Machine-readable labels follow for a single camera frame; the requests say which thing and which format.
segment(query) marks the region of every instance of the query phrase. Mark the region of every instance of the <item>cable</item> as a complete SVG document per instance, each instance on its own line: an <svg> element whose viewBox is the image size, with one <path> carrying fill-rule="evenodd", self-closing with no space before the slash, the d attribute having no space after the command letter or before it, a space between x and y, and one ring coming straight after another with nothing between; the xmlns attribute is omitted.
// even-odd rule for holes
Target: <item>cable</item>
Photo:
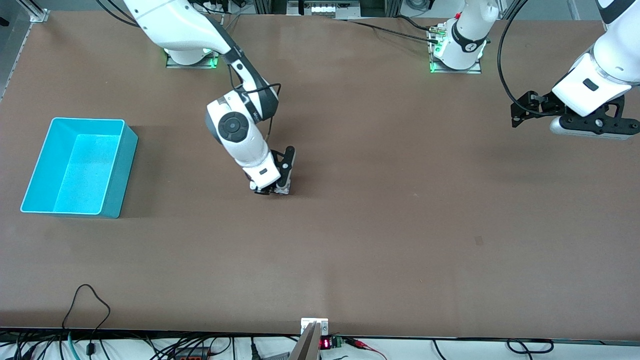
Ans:
<svg viewBox="0 0 640 360"><path fill-rule="evenodd" d="M227 347L225 347L222 351L219 351L219 352L211 351L211 347L213 346L213 343L214 341L216 341L216 339L218 338L213 338L213 341L211 341L211 344L209 344L209 356L220 355L231 347L231 337L229 337L229 343L227 344Z"/></svg>
<svg viewBox="0 0 640 360"><path fill-rule="evenodd" d="M516 342L518 344L520 344L520 346L523 348L523 350L516 350L513 347L511 347L511 342ZM511 350L512 352L516 353L516 354L520 354L520 355L527 355L529 356L529 360L533 360L533 354L548 354L551 351L553 351L554 349L554 342L553 340L545 340L543 341L544 343L548 343L549 348L545 349L545 350L538 350L538 351L533 351L533 350L529 350L529 348L527 348L527 345L524 345L524 343L518 339L507 339L507 347L509 348L509 350Z"/></svg>
<svg viewBox="0 0 640 360"><path fill-rule="evenodd" d="M434 26L420 26L418 24L416 24L415 21L413 21L410 17L404 16L404 15L396 15L394 16L397 19L403 19L403 20L407 20L409 22L409 24L411 24L414 28L416 29L420 29L423 31L429 31L429 28L433 28Z"/></svg>
<svg viewBox="0 0 640 360"><path fill-rule="evenodd" d="M381 352L377 351L377 350L376 350L376 349L374 349L374 348L371 348L371 347L370 347L370 348L368 348L368 349L366 349L366 350L368 350L368 351L373 351L373 352L375 352L376 354L380 355L381 357L384 357L384 358L385 358L385 360L388 360L388 359L387 359L387 357L386 357L384 354L382 354Z"/></svg>
<svg viewBox="0 0 640 360"><path fill-rule="evenodd" d="M345 337L345 336L343 336L342 339L344 340L344 342L346 344L351 345L352 347L359 348L360 350L367 350L367 351L375 352L376 354L378 354L381 357L383 357L385 360L388 360L387 357L384 354L382 354L380 351L377 351L376 349L370 347L369 345L365 344L363 341L356 340L354 338L348 338L348 337Z"/></svg>
<svg viewBox="0 0 640 360"><path fill-rule="evenodd" d="M69 348L71 349L71 354L74 356L76 360L80 360L78 353L76 352L76 348L74 347L74 342L71 341L71 332L67 334L67 343L69 344Z"/></svg>
<svg viewBox="0 0 640 360"><path fill-rule="evenodd" d="M231 83L231 87L232 87L236 92L238 92L239 94L240 94L240 93L242 93L242 92L244 92L245 94L252 94L252 93L254 93L254 92L260 92L260 91L266 90L266 89L268 89L268 88L273 88L273 87L277 86L277 87L278 87L278 90L276 90L276 96L279 96L279 95L280 95L280 89L282 88L282 84L281 84L281 83L273 83L273 84L269 84L269 85L267 85L267 86L263 86L263 87L261 87L261 88L257 88L257 89L255 89L255 90L240 91L240 90L238 90L238 89L236 88L236 86L234 85L234 76L233 76L233 74L231 73L231 65L227 64L227 70L229 71L229 83ZM265 141L265 142L269 142L269 137L271 136L271 128L272 128L272 126L273 126L273 117L270 117L268 120L269 120L269 129L267 130L267 135L265 135L265 137L264 137L264 141Z"/></svg>
<svg viewBox="0 0 640 360"><path fill-rule="evenodd" d="M151 342L151 339L149 339L149 336L145 334L145 336L147 337L147 343L149 344L149 346L154 349L154 352L156 353L156 355L158 355L158 349L156 349L156 347L154 346L153 342Z"/></svg>
<svg viewBox="0 0 640 360"><path fill-rule="evenodd" d="M89 284L82 284L80 286L77 287L76 289L76 293L74 294L74 298L73 300L71 300L71 306L69 306L69 310L67 311L67 314L65 315L65 318L62 319L62 324L61 324L61 328L64 330L66 329L66 324L67 324L67 320L69 319L69 314L71 314L71 310L73 310L74 305L76 304L76 298L78 296L78 293L80 292L80 289L83 287L87 287L91 290L91 292L93 293L93 296L102 303L102 305L104 305L104 307L107 308L107 315L102 319L102 321L98 324L98 326L96 326L93 331L91 332L91 334L95 333L98 328L100 326L102 326L102 324L104 324L105 321L107 321L107 319L109 318L109 315L111 315L111 307L109 306L109 304L107 304L104 300L102 300L98 294L95 292L95 289L93 289L93 286L89 285Z"/></svg>
<svg viewBox="0 0 640 360"><path fill-rule="evenodd" d="M111 10L107 9L107 7L106 7L106 6L104 6L104 4L102 4L102 2L101 2L100 0L95 0L95 2L96 2L96 3L98 3L98 5L100 5L100 7L101 7L104 11L108 12L108 13L109 13L109 15L111 15L111 16L112 16L112 17L114 17L114 18L116 18L117 20L119 20L119 21L121 21L121 22L124 22L125 24L130 25L130 26L133 26L133 27L135 27L135 28L139 28L139 27L140 27L140 25L135 24L135 23L133 23L133 22L129 22L129 21L123 20L122 18L120 18L120 17L119 17L119 16L117 16L116 14L112 13L112 12L111 12Z"/></svg>
<svg viewBox="0 0 640 360"><path fill-rule="evenodd" d="M420 41L431 42L432 44L437 44L438 43L438 41L435 40L435 39L416 37L414 35L401 33L399 31L381 28L379 26L375 26L375 25L371 25L371 24L365 24L364 22L357 22L357 21L348 21L348 22L351 23L351 24L358 24L358 25L362 25L362 26L367 26L367 27L372 28L372 29L378 29L378 30L386 31L387 33L399 35L401 37L407 37L407 38L412 38L412 39L416 39L416 40L420 40Z"/></svg>
<svg viewBox="0 0 640 360"><path fill-rule="evenodd" d="M242 15L242 13L243 13L243 12L245 12L245 11L247 11L247 10L249 10L249 7L248 7L248 6L247 6L246 8L244 8L244 9L241 9L241 10L239 10L238 12L236 12L236 13L234 14L234 15L235 15L235 17L234 17L234 18L229 22L229 24L228 24L227 26L225 26L225 30L226 30L226 29L228 29L228 28L230 28L230 27L231 27L231 25L233 25L233 23L234 23L234 22L236 22L236 21L240 18L240 15Z"/></svg>
<svg viewBox="0 0 640 360"><path fill-rule="evenodd" d="M122 9L119 8L118 5L116 5L112 0L107 0L107 2L111 4L116 10L118 10L118 12L120 12L124 17L131 20L131 22L136 22L136 19L132 18L128 13L122 11Z"/></svg>
<svg viewBox="0 0 640 360"><path fill-rule="evenodd" d="M93 331L91 332L91 334L89 334L89 344L91 345L92 352L89 352L89 345L87 345L87 354L89 355L89 360L91 360L91 357L92 357L92 355L93 355L93 352L95 351L95 347L92 345L92 344L93 344L93 343L92 343L92 341L93 341L93 335L94 335L94 334L95 334L95 332L98 330L98 328L99 328L100 326L102 326L102 324L104 324L104 322L105 322L105 321L107 321L107 319L109 318L109 315L111 315L111 307L109 307L109 304L107 304L104 300L102 300L102 299L98 296L98 294L95 292L95 289L93 289L93 286L91 286L91 285L89 285L89 284L82 284L82 285L80 285L80 286L78 286L78 287L77 287L77 289L76 289L76 293L74 294L74 298L73 298L73 300L71 300L71 306L69 307L69 310L67 311L67 314L65 315L65 318L64 318L64 319L62 319L62 325L61 325L61 328L62 328L63 330L65 329L65 325L66 325L67 320L68 320L68 318L69 318L69 314L71 314L71 310L73 310L73 308L74 308L74 304L76 303L76 298L77 298L77 296L78 296L78 293L80 292L80 289L81 289L81 288L83 288L83 287L85 287L85 286L86 286L86 287L88 287L89 289L91 289L91 291L92 291L92 293L93 293L93 296L94 296L94 297L95 297L99 302L101 302L101 303L102 303L102 305L104 305L104 307L106 307L106 308L107 308L107 315L102 319L102 321L98 324L98 326L96 326L96 327L93 329ZM69 341L70 341L70 339L71 339L71 332L69 332L69 334L68 334L67 338L68 338L68 339L69 339ZM72 347L72 352L74 353L74 357L77 357L77 354L75 354L75 351L76 351L76 350L73 348L73 344L72 344L72 343L69 343L69 345Z"/></svg>
<svg viewBox="0 0 640 360"><path fill-rule="evenodd" d="M438 347L438 343L435 341L435 339L432 339L431 341L433 341L433 345L436 347L436 351L438 352L438 356L440 356L440 358L442 360L447 360L447 358L444 357L444 355L442 355L442 353L440 352L440 348Z"/></svg>
<svg viewBox="0 0 640 360"><path fill-rule="evenodd" d="M102 343L102 338L98 338L98 341L100 342L100 347L102 348L102 352L104 353L104 357L106 357L107 360L111 360L111 358L109 357L109 354L107 354L107 349L104 348L104 344Z"/></svg>
<svg viewBox="0 0 640 360"><path fill-rule="evenodd" d="M518 7L516 7L515 11L513 12L513 15L511 16L509 21L507 21L507 24L504 27L504 31L502 31L502 36L500 36L500 42L498 43L498 55L497 55L498 76L500 77L500 82L502 83L502 87L504 87L504 91L507 93L507 96L519 108L525 110L528 113L531 113L533 115L538 115L538 116L541 116L541 117L542 116L559 115L560 114L559 112L541 113L541 112L536 111L536 110L527 109L525 106L520 104L518 102L518 99L516 99L515 96L513 96L513 94L511 93L511 90L509 90L509 87L507 86L507 83L504 80L504 74L502 73L502 44L504 43L504 37L507 35L507 31L509 30L509 27L511 27L511 23L513 22L513 19L515 19L516 15L518 15L518 12L527 3L527 1L528 0L523 0L522 3Z"/></svg>

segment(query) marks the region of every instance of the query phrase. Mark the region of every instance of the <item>red digital display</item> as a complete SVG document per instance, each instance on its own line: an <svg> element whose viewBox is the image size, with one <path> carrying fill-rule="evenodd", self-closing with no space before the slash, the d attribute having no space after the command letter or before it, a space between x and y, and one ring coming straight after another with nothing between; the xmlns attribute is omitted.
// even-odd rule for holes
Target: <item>red digital display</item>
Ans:
<svg viewBox="0 0 640 360"><path fill-rule="evenodd" d="M331 337L320 339L320 350L327 350L331 347Z"/></svg>

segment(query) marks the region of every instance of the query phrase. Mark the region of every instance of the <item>red cable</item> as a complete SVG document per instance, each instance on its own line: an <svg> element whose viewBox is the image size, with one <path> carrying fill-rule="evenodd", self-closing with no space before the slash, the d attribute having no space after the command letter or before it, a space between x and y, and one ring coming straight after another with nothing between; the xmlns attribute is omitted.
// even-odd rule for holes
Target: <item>red cable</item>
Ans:
<svg viewBox="0 0 640 360"><path fill-rule="evenodd" d="M384 357L384 358L385 358L385 360L388 360L388 359L387 359L387 357L386 357L384 354L382 354L381 352L377 351L377 350L376 350L376 349L374 349L374 348L369 347L367 350L369 350L369 351L373 351L373 352L377 353L378 355L380 355L381 357Z"/></svg>
<svg viewBox="0 0 640 360"><path fill-rule="evenodd" d="M369 345L367 345L367 344L363 343L363 342L362 342L362 341L360 341L360 340L356 340L356 341L354 342L354 345L355 345L355 347L356 347L356 348L360 348L360 349L362 349L362 350L373 351L373 352L377 353L378 355L380 355L381 357L384 357L384 358L385 358L385 360L388 360L388 359L387 359L387 357L386 357L384 354L382 354L380 351L377 351L376 349L374 349L374 348L370 347Z"/></svg>

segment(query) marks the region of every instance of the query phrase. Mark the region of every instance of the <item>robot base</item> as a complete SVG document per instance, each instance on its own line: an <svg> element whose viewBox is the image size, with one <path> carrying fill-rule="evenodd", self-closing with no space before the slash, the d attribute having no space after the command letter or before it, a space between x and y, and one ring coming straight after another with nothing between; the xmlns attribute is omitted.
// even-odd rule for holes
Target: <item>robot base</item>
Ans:
<svg viewBox="0 0 640 360"><path fill-rule="evenodd" d="M456 70L452 69L434 56L434 53L440 50L442 44L446 41L447 28L446 24L438 24L437 27L432 28L433 31L427 31L427 38L439 41L438 44L429 43L429 71L430 72L445 72L445 73L457 73L457 74L482 74L482 68L480 67L480 58L482 57L482 50L476 62L468 69Z"/></svg>
<svg viewBox="0 0 640 360"><path fill-rule="evenodd" d="M215 51L211 51L209 54L205 55L202 60L198 61L193 65L181 65L171 59L171 56L166 55L166 65L167 69L215 69L218 67L218 53Z"/></svg>

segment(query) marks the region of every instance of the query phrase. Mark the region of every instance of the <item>electrical connector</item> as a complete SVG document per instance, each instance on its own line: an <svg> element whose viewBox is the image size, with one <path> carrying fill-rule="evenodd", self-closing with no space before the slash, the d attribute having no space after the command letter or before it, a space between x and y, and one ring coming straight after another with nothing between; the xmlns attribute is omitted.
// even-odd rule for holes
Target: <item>electrical connector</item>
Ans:
<svg viewBox="0 0 640 360"><path fill-rule="evenodd" d="M89 343L89 344L86 345L86 354L88 356L95 354L95 344L94 343Z"/></svg>
<svg viewBox="0 0 640 360"><path fill-rule="evenodd" d="M430 26L429 27L429 32L432 33L432 34L446 35L447 34L447 29L440 28L438 26Z"/></svg>
<svg viewBox="0 0 640 360"><path fill-rule="evenodd" d="M258 353L258 348L255 347L255 343L251 344L251 360L262 360L260 354Z"/></svg>

